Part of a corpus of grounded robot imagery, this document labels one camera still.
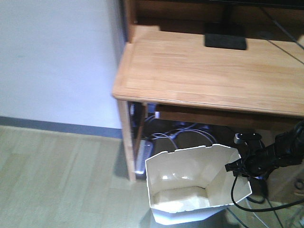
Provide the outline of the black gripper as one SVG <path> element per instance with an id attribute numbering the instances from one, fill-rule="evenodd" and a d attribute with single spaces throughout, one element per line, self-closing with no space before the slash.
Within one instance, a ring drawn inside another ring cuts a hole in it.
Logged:
<path id="1" fill-rule="evenodd" d="M 261 177 L 268 176 L 277 169 L 276 153 L 274 147 L 266 147 L 248 154 L 244 158 L 240 158 L 232 163 L 225 165 L 227 172 L 232 171 L 236 177 Z"/>

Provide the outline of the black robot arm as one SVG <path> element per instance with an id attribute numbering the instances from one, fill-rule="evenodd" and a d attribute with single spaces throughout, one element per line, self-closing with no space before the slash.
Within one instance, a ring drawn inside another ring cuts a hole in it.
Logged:
<path id="1" fill-rule="evenodd" d="M 275 169 L 294 166 L 304 159 L 304 122 L 275 137 L 275 142 L 265 146 L 258 133 L 237 133 L 235 144 L 246 144 L 248 151 L 244 157 L 225 165 L 226 171 L 234 176 L 267 178 Z"/>

